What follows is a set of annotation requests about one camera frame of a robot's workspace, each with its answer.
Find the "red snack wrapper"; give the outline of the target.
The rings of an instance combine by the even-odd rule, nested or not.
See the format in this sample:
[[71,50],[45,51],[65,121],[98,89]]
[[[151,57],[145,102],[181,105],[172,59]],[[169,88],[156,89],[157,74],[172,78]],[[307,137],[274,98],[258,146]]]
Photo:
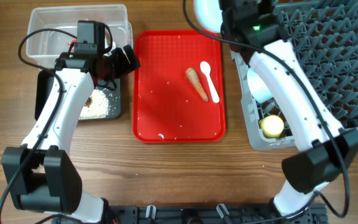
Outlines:
[[77,39],[73,39],[69,43],[67,43],[67,45],[70,46],[71,44],[76,43],[76,42],[77,42]]

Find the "light blue plate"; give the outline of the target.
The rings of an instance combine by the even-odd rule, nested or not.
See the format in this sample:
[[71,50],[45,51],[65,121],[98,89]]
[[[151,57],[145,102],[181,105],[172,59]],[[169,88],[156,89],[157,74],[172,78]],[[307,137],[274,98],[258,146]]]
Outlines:
[[203,29],[220,33],[223,17],[219,0],[194,0],[193,7],[197,21]]

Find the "light blue bowl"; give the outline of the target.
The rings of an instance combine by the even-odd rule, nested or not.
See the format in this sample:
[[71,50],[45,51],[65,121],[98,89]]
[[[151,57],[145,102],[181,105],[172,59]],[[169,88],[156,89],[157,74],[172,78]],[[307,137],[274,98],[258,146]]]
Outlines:
[[251,68],[249,68],[247,72],[247,83],[250,93],[256,102],[264,103],[273,98],[273,95],[271,94],[264,81]]

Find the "white plastic spoon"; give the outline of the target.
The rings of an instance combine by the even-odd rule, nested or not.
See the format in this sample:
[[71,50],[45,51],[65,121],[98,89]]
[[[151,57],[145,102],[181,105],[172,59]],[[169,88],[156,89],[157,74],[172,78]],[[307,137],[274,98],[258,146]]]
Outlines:
[[219,103],[220,102],[220,98],[219,98],[219,95],[217,93],[217,90],[214,86],[214,83],[212,81],[212,78],[211,78],[211,66],[208,62],[206,61],[202,61],[200,63],[200,70],[201,72],[205,75],[207,81],[208,81],[208,86],[209,86],[209,90],[210,90],[210,94],[211,94],[211,97],[212,97],[212,100],[214,103]]

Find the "carrot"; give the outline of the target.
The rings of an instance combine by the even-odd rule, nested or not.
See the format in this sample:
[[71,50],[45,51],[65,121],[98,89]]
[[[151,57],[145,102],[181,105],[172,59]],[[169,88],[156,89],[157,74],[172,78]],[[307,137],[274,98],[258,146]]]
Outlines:
[[195,71],[194,68],[187,68],[185,71],[186,77],[190,81],[190,83],[193,85],[199,96],[203,101],[208,101],[208,96],[204,90],[204,88],[201,85],[201,82],[198,78],[198,74]]

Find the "yellow cup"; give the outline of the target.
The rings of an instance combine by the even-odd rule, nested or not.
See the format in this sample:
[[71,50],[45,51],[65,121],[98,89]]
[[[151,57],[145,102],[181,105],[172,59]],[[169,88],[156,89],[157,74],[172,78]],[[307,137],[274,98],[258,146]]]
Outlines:
[[270,115],[259,121],[259,128],[265,138],[279,138],[284,130],[284,122],[277,115]]

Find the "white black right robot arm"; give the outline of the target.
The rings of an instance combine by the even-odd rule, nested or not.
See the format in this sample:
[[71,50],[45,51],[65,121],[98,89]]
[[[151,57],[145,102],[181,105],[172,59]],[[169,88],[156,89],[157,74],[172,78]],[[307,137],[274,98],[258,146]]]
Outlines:
[[358,152],[358,130],[346,130],[329,112],[306,77],[271,1],[220,0],[221,35],[235,52],[254,50],[249,67],[258,74],[283,113],[298,154],[282,161],[286,181],[274,197],[281,216],[294,217],[321,189],[343,176],[346,216],[350,187],[347,170]]

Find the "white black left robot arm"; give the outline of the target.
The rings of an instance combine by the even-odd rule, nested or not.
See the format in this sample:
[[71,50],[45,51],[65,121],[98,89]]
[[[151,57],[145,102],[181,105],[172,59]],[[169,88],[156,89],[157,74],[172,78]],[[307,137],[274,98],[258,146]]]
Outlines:
[[86,101],[99,80],[113,80],[140,67],[133,48],[116,48],[109,56],[94,45],[76,44],[62,53],[55,68],[43,69],[53,86],[37,122],[20,147],[7,147],[2,167],[18,210],[49,213],[77,223],[114,223],[108,201],[83,190],[82,179],[69,158],[74,130]]

